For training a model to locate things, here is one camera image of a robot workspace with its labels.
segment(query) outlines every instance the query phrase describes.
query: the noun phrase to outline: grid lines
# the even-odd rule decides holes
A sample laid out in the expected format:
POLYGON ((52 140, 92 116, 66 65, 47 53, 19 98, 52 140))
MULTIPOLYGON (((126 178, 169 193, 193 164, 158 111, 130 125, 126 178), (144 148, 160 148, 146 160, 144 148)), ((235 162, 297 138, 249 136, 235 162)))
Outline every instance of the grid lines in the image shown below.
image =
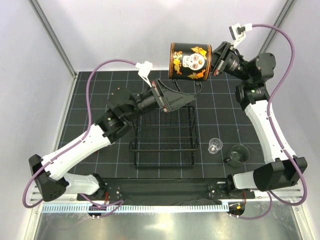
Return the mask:
MULTIPOLYGON (((66 145, 86 130, 88 113, 85 106, 85 83, 89 72, 80 72, 72 94, 68 116, 64 124, 59 147, 66 145)), ((170 85, 168 71, 151 71, 149 79, 160 78, 170 85)), ((141 169, 134 166, 133 153, 129 152, 131 133, 125 135, 114 144, 100 149, 78 163, 69 172, 81 175, 98 173, 103 178, 224 178, 229 174, 252 171, 264 164, 263 153, 255 130, 247 116, 235 101, 232 88, 241 81, 229 75, 218 77, 212 75, 203 82, 202 93, 190 104, 195 107, 199 137, 198 151, 194 152, 194 166, 192 168, 159 168, 141 169), (223 148, 212 155, 208 152, 209 140, 219 137, 223 148), (223 158, 229 149, 236 144, 243 144, 250 151, 250 159, 243 167, 233 168, 223 163, 223 158)), ((194 81, 179 81, 182 90, 194 94, 194 81)), ((107 110, 104 99, 117 89, 128 88, 136 96, 145 89, 144 81, 137 71, 101 71, 94 76, 90 92, 92 106, 92 121, 102 116, 107 110)))

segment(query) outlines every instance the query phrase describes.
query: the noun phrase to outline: reflective surface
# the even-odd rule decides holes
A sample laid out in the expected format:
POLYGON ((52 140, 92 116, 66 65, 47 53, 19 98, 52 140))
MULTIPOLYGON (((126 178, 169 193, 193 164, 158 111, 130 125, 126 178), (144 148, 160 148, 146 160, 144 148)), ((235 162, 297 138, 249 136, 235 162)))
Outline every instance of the reflective surface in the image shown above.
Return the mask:
MULTIPOLYGON (((247 202, 245 215, 258 216, 268 202, 247 202)), ((301 240, 290 206, 275 202, 259 220, 241 220, 225 212, 115 214, 100 220, 87 214, 42 213, 37 240, 301 240)))

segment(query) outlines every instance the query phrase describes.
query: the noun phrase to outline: dish rack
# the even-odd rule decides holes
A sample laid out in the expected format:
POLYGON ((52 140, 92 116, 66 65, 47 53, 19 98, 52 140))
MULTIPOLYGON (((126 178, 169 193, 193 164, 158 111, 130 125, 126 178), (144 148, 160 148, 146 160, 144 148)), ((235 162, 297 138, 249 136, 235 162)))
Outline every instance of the dish rack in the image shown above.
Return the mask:
POLYGON ((199 147, 195 107, 186 105, 173 112, 155 109, 133 123, 129 150, 137 167, 190 167, 199 147))

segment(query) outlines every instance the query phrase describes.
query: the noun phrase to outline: cable clip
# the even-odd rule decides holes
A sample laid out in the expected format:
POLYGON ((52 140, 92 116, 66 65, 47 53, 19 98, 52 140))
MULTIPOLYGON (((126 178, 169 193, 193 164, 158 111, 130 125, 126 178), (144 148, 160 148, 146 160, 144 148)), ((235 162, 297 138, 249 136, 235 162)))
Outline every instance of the cable clip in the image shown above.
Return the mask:
POLYGON ((151 88, 151 83, 148 79, 148 75, 153 67, 153 64, 149 61, 145 61, 144 63, 137 62, 135 67, 139 69, 138 75, 149 85, 151 88))

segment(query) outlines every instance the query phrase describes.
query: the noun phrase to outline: clear glass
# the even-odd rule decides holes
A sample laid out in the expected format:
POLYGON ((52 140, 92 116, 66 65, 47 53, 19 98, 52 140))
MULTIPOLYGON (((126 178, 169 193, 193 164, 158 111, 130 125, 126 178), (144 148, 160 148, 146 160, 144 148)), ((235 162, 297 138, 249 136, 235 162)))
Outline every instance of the clear glass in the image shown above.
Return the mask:
POLYGON ((222 146, 223 146, 222 141, 219 138, 212 138, 209 141, 208 151, 211 154, 216 154, 222 149, 222 146))

